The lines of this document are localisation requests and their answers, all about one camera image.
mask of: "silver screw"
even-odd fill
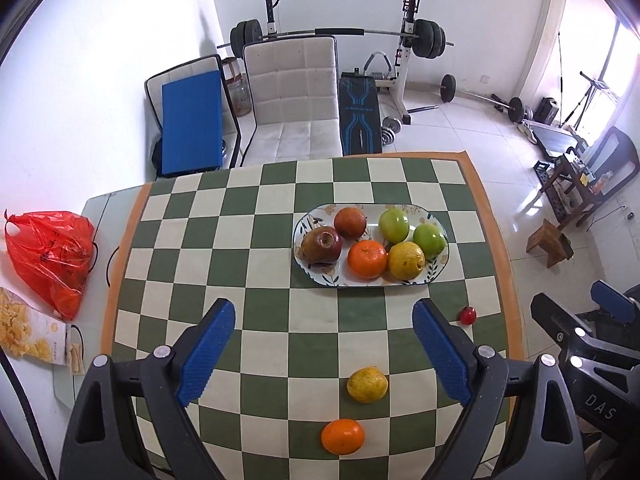
[[[577,355],[572,355],[569,358],[569,362],[576,368],[582,368],[582,359],[580,359]]]
[[[167,345],[160,345],[154,349],[154,355],[162,359],[163,357],[167,357],[171,353],[171,347]]]
[[[97,366],[97,367],[104,366],[105,364],[107,364],[108,361],[109,359],[107,358],[106,355],[104,354],[97,355],[96,357],[94,357],[94,366]]]
[[[549,354],[542,354],[540,356],[540,362],[545,366],[553,366],[556,364],[556,359]]]
[[[488,345],[482,345],[478,347],[478,353],[486,359],[491,359],[495,355],[495,350]]]

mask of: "blue gripper pad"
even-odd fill
[[[415,303],[412,319],[415,335],[418,336],[422,348],[433,363],[447,395],[463,406],[468,405],[472,399],[470,380],[477,367],[473,356],[475,347],[471,339],[460,327],[451,326],[431,300],[424,299]],[[465,343],[459,333],[466,338],[470,346]]]
[[[635,303],[602,280],[591,285],[591,299],[620,323],[632,323],[636,319]]]
[[[175,396],[182,407],[202,395],[235,326],[236,310],[233,303],[218,299],[199,325],[187,329],[200,330],[180,370],[180,386]]]

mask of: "green apple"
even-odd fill
[[[431,260],[444,250],[447,239],[437,225],[420,224],[414,231],[414,244],[420,246],[424,256]]]
[[[404,211],[399,209],[387,209],[378,220],[380,233],[392,244],[399,244],[409,234],[409,219]]]

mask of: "floral patterned plate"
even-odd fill
[[[378,219],[385,209],[398,208],[402,209],[407,218],[411,229],[406,240],[411,240],[414,229],[420,224],[435,224],[444,233],[445,238],[447,233],[444,231],[442,225],[435,216],[431,215],[427,210],[417,205],[411,204],[324,204],[312,209],[305,214],[296,224],[296,228],[293,231],[293,255],[298,265],[305,271],[305,274],[309,276],[315,282],[325,286],[389,286],[389,285],[422,285],[424,283],[432,282],[442,272],[445,265],[449,261],[449,241],[444,250],[436,256],[433,260],[428,260],[427,265],[424,267],[420,275],[410,282],[396,280],[388,271],[384,272],[380,277],[375,280],[363,280],[358,278],[351,272],[347,264],[347,254],[351,246],[358,240],[342,239],[342,253],[338,261],[331,265],[309,265],[302,259],[302,252],[300,250],[300,244],[302,238],[305,237],[311,229],[320,226],[333,226],[334,217],[340,209],[345,207],[357,207],[362,210],[367,217],[367,229],[364,234],[358,238],[358,240],[376,240],[383,244],[387,249],[390,248],[389,243],[384,239],[380,230],[378,229]]]

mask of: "white chair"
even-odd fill
[[[331,36],[245,46],[256,127],[242,166],[342,156],[336,60]]]
[[[241,134],[238,126],[238,118],[233,111],[231,97],[226,88],[222,62],[218,54],[199,57],[186,63],[174,66],[164,72],[151,76],[145,81],[146,97],[151,103],[151,107],[156,119],[156,125],[162,133],[162,85],[185,79],[193,75],[204,74],[219,70],[222,75],[222,140],[226,146],[223,158],[223,168],[234,168],[238,160],[240,150]]]

